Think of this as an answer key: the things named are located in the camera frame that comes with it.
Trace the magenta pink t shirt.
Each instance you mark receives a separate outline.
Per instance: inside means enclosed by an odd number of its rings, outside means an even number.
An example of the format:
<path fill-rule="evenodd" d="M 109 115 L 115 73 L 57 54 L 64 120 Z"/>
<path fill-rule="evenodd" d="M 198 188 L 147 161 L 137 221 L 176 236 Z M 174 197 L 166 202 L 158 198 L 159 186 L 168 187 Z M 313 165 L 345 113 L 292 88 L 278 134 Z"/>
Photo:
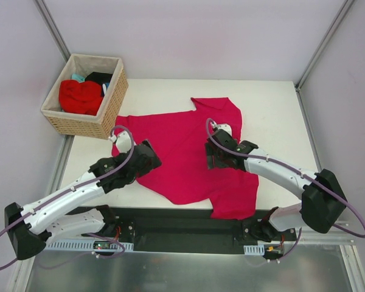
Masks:
<path fill-rule="evenodd" d="M 136 142 L 149 140 L 162 165 L 138 183 L 173 204 L 210 200 L 211 217 L 244 220 L 256 211 L 259 178 L 231 168 L 207 168 L 206 120 L 231 126 L 240 139 L 241 111 L 227 98 L 193 98 L 195 109 L 146 116 L 118 116 L 116 125 L 128 128 Z"/>

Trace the wicker basket with liner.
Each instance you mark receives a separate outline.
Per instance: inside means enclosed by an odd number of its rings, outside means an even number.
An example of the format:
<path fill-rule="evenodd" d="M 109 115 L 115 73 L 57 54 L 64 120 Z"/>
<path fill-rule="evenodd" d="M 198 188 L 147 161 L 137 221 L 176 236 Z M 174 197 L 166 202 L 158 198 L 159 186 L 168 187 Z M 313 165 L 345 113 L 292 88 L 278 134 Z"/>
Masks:
<path fill-rule="evenodd" d="M 58 100 L 60 83 L 70 79 L 72 74 L 86 77 L 92 72 L 112 75 L 97 114 L 65 112 Z M 107 139 L 115 126 L 127 89 L 128 81 L 121 58 L 72 54 L 43 102 L 41 112 L 60 134 Z"/>

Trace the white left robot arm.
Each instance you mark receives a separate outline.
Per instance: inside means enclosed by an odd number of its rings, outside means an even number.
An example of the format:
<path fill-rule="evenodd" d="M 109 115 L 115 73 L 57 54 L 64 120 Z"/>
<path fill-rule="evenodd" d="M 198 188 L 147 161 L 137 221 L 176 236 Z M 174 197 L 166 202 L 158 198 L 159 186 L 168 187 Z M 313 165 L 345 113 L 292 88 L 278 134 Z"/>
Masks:
<path fill-rule="evenodd" d="M 149 141 L 144 140 L 126 153 L 99 159 L 63 190 L 24 206 L 8 205 L 4 209 L 5 227 L 16 258 L 29 259 L 47 245 L 70 236 L 113 235 L 117 220 L 108 205 L 75 215 L 71 211 L 87 201 L 132 184 L 161 164 Z"/>

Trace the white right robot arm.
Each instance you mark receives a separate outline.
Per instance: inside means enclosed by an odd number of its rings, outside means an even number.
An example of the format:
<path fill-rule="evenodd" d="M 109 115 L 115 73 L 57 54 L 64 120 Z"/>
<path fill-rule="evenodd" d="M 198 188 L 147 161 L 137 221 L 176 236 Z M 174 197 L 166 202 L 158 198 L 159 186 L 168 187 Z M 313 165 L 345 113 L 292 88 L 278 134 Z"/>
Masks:
<path fill-rule="evenodd" d="M 216 129 L 205 144 L 207 166 L 232 168 L 264 177 L 300 199 L 288 207 L 272 208 L 249 227 L 256 240 L 271 242 L 283 231 L 308 226 L 326 234 L 346 208 L 347 201 L 334 173 L 315 173 L 289 165 L 250 141 L 237 142 L 227 131 Z"/>

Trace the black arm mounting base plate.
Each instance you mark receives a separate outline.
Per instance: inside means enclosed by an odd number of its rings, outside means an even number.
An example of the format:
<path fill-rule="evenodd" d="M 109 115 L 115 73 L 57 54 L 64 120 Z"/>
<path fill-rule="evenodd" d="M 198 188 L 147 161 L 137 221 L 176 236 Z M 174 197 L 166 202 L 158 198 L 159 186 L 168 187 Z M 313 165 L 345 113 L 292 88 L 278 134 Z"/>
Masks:
<path fill-rule="evenodd" d="M 99 208 L 115 222 L 104 235 L 118 234 L 120 242 L 133 244 L 134 251 L 200 254 L 243 254 L 244 246 L 257 243 L 250 228 L 267 213 L 258 210 L 243 220 L 220 220 L 202 209 Z"/>

